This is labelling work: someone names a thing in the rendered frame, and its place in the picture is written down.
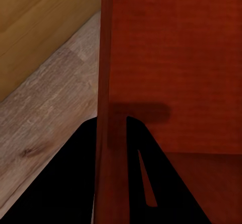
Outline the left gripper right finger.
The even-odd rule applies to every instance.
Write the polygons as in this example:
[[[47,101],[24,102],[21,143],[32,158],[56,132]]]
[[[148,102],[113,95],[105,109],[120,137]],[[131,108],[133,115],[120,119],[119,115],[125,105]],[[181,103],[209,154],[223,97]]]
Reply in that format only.
[[[138,150],[158,207],[146,204]],[[130,224],[211,224],[145,124],[127,117]]]

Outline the storage box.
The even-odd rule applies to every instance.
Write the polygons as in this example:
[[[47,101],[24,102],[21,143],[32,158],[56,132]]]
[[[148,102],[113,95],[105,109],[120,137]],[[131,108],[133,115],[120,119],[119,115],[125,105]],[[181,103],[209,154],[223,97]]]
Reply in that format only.
[[[242,224],[242,0],[101,0],[93,224],[130,224],[128,116],[211,224]]]

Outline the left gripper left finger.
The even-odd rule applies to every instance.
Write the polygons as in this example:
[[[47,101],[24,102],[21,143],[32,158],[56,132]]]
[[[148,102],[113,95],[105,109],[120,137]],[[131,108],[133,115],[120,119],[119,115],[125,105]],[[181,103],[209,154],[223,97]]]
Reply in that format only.
[[[91,224],[97,117],[85,121],[0,220],[0,224]]]

